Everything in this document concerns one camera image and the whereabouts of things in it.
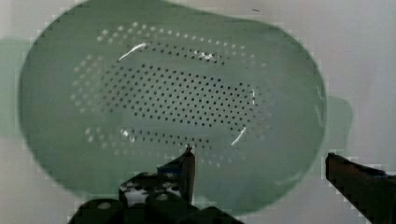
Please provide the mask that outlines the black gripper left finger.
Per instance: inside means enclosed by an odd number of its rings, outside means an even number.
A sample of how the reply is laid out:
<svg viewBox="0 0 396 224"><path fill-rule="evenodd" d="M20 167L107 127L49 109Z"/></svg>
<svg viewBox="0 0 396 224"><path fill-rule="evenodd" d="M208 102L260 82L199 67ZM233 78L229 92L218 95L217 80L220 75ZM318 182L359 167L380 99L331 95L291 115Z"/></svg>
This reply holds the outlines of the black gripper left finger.
<svg viewBox="0 0 396 224"><path fill-rule="evenodd" d="M120 185L119 200L126 205L145 203L152 193L173 193L191 202L196 159L192 146L177 158L159 166L155 173L143 172Z"/></svg>

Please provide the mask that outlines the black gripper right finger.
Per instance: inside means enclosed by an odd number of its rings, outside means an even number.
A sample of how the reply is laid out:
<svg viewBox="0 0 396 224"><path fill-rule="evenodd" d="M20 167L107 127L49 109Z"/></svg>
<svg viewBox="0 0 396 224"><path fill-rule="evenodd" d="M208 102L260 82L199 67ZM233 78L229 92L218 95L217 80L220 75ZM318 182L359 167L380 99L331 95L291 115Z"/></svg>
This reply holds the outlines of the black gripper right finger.
<svg viewBox="0 0 396 224"><path fill-rule="evenodd" d="M327 180L372 224L395 224L394 175L329 153Z"/></svg>

